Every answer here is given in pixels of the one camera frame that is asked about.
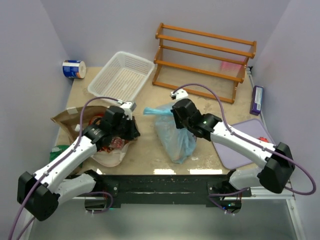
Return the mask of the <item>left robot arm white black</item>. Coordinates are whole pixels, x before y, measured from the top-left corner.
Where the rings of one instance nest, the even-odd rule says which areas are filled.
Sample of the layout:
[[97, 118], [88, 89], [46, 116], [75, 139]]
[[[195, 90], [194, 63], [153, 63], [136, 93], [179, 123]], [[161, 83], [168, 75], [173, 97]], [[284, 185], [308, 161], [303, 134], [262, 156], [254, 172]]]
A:
[[48, 165], [18, 179], [17, 201], [37, 220], [48, 219], [60, 204], [91, 192], [100, 177], [88, 171], [67, 180], [66, 177], [84, 160], [106, 148], [119, 149], [124, 142], [140, 136], [133, 111], [135, 102], [108, 107], [101, 119], [88, 125], [67, 150]]

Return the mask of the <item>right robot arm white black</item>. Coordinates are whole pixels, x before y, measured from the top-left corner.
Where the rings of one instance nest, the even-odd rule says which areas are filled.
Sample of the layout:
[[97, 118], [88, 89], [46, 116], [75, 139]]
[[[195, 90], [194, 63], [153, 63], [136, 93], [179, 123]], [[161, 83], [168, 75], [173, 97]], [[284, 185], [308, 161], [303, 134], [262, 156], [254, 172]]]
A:
[[228, 147], [257, 165], [257, 168], [247, 170], [231, 170], [224, 180], [213, 186], [217, 193], [230, 194], [258, 186], [275, 194], [282, 193], [295, 170], [287, 160], [292, 158], [288, 145], [258, 140], [224, 124], [213, 114], [202, 114], [188, 98], [177, 101], [171, 112], [178, 129], [185, 128], [197, 138]]

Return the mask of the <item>brown paper grocery bag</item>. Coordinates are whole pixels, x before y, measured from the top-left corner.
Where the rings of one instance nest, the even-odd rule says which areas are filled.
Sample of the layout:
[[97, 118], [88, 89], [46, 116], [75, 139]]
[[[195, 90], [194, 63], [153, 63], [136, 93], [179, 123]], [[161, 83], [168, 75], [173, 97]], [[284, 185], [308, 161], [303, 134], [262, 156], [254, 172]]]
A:
[[[84, 110], [82, 127], [87, 127], [93, 116], [100, 113], [104, 114], [106, 109], [105, 106], [99, 105], [87, 106]], [[57, 145], [71, 145], [79, 136], [79, 132], [75, 131], [75, 126], [80, 124], [81, 110], [81, 107], [72, 107], [51, 118], [51, 120], [60, 127], [56, 141]], [[91, 159], [107, 168], [116, 167], [124, 159], [129, 145], [135, 141], [136, 140], [127, 141], [127, 144], [125, 144], [122, 149], [115, 149], [110, 153], [105, 151], [97, 152]]]

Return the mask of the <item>clear water bottle green label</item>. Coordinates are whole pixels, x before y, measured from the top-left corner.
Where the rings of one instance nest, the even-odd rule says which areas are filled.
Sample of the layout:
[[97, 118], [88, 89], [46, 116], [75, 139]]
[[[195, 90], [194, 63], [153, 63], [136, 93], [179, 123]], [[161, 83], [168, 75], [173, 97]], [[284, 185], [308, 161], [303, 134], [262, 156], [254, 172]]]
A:
[[77, 124], [77, 125], [75, 126], [75, 128], [74, 128], [74, 130], [75, 130], [76, 132], [79, 132], [79, 131], [80, 131], [80, 129], [81, 129], [81, 127], [80, 127], [80, 125], [79, 125], [79, 124]]

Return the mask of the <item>light blue plastic bag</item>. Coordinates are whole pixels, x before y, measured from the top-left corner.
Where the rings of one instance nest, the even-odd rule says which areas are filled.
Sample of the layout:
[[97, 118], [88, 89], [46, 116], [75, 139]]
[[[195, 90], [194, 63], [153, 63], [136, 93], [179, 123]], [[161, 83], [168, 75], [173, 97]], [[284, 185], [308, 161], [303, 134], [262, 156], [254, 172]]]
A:
[[173, 113], [173, 104], [167, 103], [156, 108], [145, 107], [145, 116], [154, 116], [156, 134], [170, 160], [182, 164], [196, 149], [197, 138], [187, 129], [176, 127]]

